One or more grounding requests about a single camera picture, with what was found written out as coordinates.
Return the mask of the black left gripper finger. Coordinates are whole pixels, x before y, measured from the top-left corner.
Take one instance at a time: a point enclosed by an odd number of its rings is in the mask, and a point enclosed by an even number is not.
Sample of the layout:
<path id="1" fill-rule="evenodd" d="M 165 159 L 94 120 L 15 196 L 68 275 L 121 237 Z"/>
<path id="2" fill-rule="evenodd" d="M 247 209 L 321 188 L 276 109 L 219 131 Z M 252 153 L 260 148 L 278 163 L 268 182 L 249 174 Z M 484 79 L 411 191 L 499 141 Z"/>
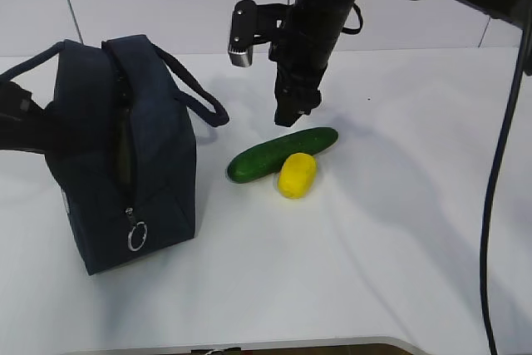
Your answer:
<path id="1" fill-rule="evenodd" d="M 17 83 L 1 83 L 1 150 L 45 154 L 58 144 L 56 124 Z"/>

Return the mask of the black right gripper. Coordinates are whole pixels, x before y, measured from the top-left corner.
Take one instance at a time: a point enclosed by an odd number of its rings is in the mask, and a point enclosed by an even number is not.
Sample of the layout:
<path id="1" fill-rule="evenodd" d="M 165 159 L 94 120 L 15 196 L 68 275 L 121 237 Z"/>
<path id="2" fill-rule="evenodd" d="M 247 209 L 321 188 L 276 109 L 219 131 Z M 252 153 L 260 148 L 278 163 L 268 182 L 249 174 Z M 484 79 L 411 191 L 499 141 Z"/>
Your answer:
<path id="1" fill-rule="evenodd" d="M 293 126 L 322 101 L 319 86 L 345 23 L 342 3 L 301 3 L 268 6 L 279 20 L 269 57 L 277 64 L 274 123 Z"/>

